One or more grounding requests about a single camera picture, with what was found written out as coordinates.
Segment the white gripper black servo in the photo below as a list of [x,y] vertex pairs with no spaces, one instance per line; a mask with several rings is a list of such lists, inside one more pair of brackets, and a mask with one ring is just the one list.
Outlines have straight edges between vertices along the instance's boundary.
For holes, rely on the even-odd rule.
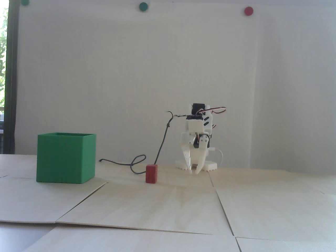
[[202,170],[209,155],[211,135],[208,132],[185,132],[181,134],[181,149],[184,155],[183,170],[191,171],[191,158],[197,158],[196,174]]

